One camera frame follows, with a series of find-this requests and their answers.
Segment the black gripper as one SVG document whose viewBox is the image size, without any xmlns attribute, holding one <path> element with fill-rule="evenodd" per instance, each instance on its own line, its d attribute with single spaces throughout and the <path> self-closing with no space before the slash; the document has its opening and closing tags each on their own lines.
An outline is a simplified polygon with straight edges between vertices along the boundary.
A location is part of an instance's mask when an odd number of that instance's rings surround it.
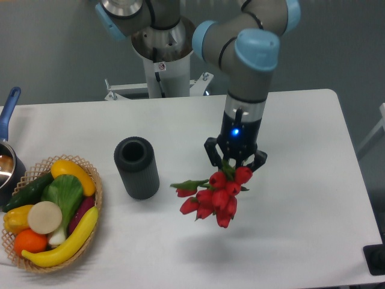
<svg viewBox="0 0 385 289">
<path fill-rule="evenodd" d="M 242 110 L 237 110 L 235 117 L 230 117 L 224 112 L 219 136 L 207 138 L 204 148 L 214 167 L 223 166 L 216 145 L 219 145 L 226 161 L 230 159 L 236 161 L 236 167 L 244 166 L 244 161 L 254 156 L 253 161 L 245 166 L 255 172 L 266 163 L 268 157 L 267 153 L 260 151 L 257 147 L 261 120 L 246 122 L 241 113 L 243 113 Z"/>
</svg>

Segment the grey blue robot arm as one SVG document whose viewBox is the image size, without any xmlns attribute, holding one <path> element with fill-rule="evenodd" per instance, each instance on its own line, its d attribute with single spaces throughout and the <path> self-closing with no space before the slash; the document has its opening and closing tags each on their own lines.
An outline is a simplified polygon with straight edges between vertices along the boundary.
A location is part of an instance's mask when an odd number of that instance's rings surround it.
<svg viewBox="0 0 385 289">
<path fill-rule="evenodd" d="M 130 39 L 141 57 L 151 98 L 189 96 L 190 57 L 229 76 L 221 131 L 205 149 L 210 162 L 222 168 L 257 170 L 266 153 L 257 146 L 280 36 L 301 18 L 298 1 L 244 1 L 240 14 L 225 23 L 207 20 L 194 25 L 180 13 L 179 1 L 99 1 L 96 13 L 117 39 Z"/>
</svg>

